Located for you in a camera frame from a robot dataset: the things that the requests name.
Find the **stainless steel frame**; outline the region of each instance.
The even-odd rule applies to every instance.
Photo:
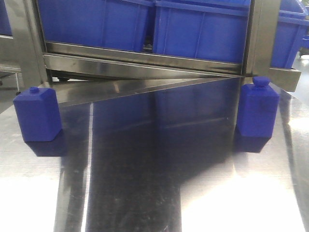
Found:
[[[293,90],[300,72],[270,68],[280,2],[252,0],[244,61],[236,64],[46,42],[37,1],[5,0],[13,37],[0,36],[0,43],[4,44],[0,49],[0,71],[22,72],[25,87],[52,81],[50,71],[58,76],[82,76],[82,79],[225,78],[227,75],[268,74],[275,84]]]

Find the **stainless steel table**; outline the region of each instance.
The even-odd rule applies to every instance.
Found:
[[[238,78],[54,88],[52,142],[0,114],[0,231],[309,231],[309,108],[279,88],[270,140],[234,130]]]

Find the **metal sheet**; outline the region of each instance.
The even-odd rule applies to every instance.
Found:
[[[213,72],[191,71],[160,66],[141,65],[120,61],[45,54],[46,67],[51,70],[83,73],[121,79],[178,79],[239,77]]]
[[[274,136],[245,139],[239,79],[183,85],[61,104],[51,143],[23,143],[2,113],[0,230],[309,231],[309,108],[276,88]]]
[[[268,72],[268,77],[275,85],[289,92],[296,90],[300,75],[301,71],[296,69],[270,68]]]
[[[216,73],[229,73],[239,75],[241,65],[218,61],[208,61],[192,58],[170,57],[164,55],[117,51],[96,47],[85,47],[74,44],[47,43],[49,53],[75,55],[89,58],[100,58],[130,63],[160,65],[166,67],[201,70]]]

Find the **metal bar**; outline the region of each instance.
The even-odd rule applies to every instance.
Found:
[[[0,66],[0,72],[6,72],[6,73],[20,73],[21,70],[18,68],[11,68],[11,67],[2,67]]]
[[[128,62],[110,61],[95,58],[83,58],[68,55],[45,54],[46,68],[55,71],[82,73],[99,78],[114,79],[179,79],[179,78],[215,78],[240,77],[239,75],[220,74],[141,65]]]
[[[281,0],[252,0],[242,74],[267,75]]]
[[[35,0],[4,0],[25,87],[51,79],[46,71],[41,21]]]
[[[239,75],[241,64],[47,42],[49,53]]]

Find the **blue plastic crate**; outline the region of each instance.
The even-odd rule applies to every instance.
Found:
[[[303,45],[303,37],[307,33],[308,26],[307,20],[279,17],[272,67],[292,68],[297,52]]]
[[[0,35],[12,35],[4,0],[0,0]]]
[[[195,2],[202,2],[207,4],[220,4],[230,7],[237,7],[237,5],[249,6],[251,0],[191,0]],[[304,4],[299,0],[281,0],[279,16],[304,19],[308,15],[308,11]]]
[[[242,63],[249,8],[183,2],[156,3],[154,52]],[[279,17],[272,67],[292,67],[308,26],[306,20]]]
[[[154,52],[241,63],[248,10],[156,2]]]
[[[149,8],[146,0],[39,0],[49,41],[141,51]]]

